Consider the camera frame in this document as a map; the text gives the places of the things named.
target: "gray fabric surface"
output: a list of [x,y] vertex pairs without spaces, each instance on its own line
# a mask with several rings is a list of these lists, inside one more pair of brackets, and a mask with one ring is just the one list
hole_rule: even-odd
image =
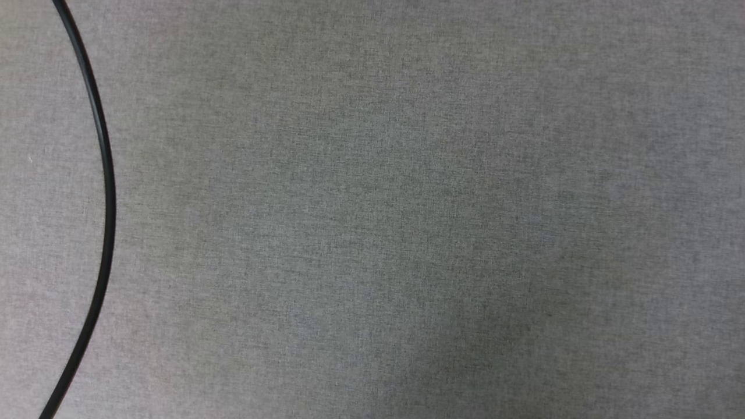
[[[59,418],[745,417],[742,1],[72,1],[112,279]],[[0,415],[103,233],[51,2],[0,3]]]

